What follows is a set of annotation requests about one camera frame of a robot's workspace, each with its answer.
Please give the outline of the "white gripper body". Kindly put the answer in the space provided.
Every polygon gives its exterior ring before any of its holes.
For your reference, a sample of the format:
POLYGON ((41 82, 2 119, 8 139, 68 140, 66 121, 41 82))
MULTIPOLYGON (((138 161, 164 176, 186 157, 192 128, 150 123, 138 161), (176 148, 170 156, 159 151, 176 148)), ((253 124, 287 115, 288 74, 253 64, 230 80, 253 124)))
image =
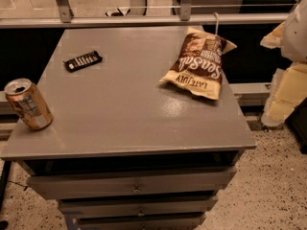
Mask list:
POLYGON ((281 55, 293 62, 307 62, 307 0, 301 0, 285 21, 281 55))

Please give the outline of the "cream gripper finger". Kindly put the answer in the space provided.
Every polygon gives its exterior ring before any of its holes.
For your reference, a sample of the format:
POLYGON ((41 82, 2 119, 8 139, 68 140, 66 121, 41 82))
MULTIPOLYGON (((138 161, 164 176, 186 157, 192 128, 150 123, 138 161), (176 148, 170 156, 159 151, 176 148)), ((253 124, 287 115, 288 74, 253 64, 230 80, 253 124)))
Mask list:
POLYGON ((281 37, 285 23, 280 23, 269 34, 265 35, 260 41, 260 45, 269 49, 281 47, 281 37))
POLYGON ((307 64, 293 62, 286 70, 277 69, 261 116, 262 124, 279 127, 306 98, 307 64))

